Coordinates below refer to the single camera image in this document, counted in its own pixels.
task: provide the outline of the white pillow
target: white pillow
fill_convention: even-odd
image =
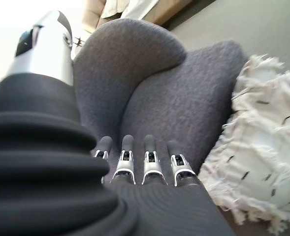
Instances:
[[[234,114],[202,165],[199,179],[216,205],[242,224],[290,226],[290,71],[277,58],[251,56],[233,92]]]

